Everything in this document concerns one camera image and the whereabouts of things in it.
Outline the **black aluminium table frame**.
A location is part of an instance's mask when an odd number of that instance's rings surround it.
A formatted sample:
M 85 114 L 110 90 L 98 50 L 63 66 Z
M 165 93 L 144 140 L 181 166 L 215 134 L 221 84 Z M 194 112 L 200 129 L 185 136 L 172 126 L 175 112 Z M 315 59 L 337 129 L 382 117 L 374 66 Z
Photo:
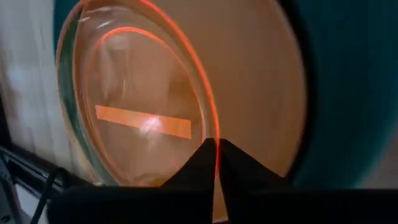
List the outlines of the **black aluminium table frame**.
M 30 152 L 0 146 L 0 224 L 48 224 L 45 208 L 54 195 L 89 185 Z

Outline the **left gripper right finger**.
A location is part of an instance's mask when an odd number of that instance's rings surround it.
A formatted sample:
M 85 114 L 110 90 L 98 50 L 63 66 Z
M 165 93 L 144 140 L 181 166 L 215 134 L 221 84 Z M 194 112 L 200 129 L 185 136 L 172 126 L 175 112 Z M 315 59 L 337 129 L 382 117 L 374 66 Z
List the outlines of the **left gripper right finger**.
M 299 190 L 226 139 L 219 156 L 230 224 L 398 224 L 398 190 Z

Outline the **orange bowl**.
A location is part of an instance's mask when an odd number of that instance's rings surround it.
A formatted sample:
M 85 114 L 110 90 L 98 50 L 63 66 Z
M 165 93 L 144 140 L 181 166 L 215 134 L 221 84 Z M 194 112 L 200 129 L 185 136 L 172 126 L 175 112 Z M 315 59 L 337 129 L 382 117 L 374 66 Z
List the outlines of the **orange bowl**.
M 220 143 L 206 71 L 151 0 L 56 0 L 55 30 L 63 116 L 94 182 L 157 187 Z

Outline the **large teal green plate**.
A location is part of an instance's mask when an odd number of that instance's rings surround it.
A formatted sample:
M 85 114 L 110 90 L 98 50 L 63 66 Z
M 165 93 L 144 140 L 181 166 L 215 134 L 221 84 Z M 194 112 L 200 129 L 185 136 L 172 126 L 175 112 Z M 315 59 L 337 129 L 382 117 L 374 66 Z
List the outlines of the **large teal green plate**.
M 398 0 L 279 0 L 307 104 L 287 175 L 300 188 L 360 184 L 398 124 Z

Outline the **brown plastic plate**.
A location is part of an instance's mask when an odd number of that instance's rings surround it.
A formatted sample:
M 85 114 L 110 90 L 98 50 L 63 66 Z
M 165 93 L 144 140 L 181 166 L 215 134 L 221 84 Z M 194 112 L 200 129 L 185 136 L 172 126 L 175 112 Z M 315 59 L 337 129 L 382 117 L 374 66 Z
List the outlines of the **brown plastic plate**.
M 150 0 L 178 25 L 206 71 L 220 134 L 286 176 L 305 124 L 305 72 L 279 0 Z

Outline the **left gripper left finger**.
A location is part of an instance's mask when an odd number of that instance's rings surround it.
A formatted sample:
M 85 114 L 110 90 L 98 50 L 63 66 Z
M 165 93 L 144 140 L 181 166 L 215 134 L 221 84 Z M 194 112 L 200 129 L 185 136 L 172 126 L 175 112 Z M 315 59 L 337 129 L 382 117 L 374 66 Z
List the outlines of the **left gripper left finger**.
M 206 139 L 161 187 L 75 187 L 54 197 L 49 224 L 212 224 L 216 143 Z

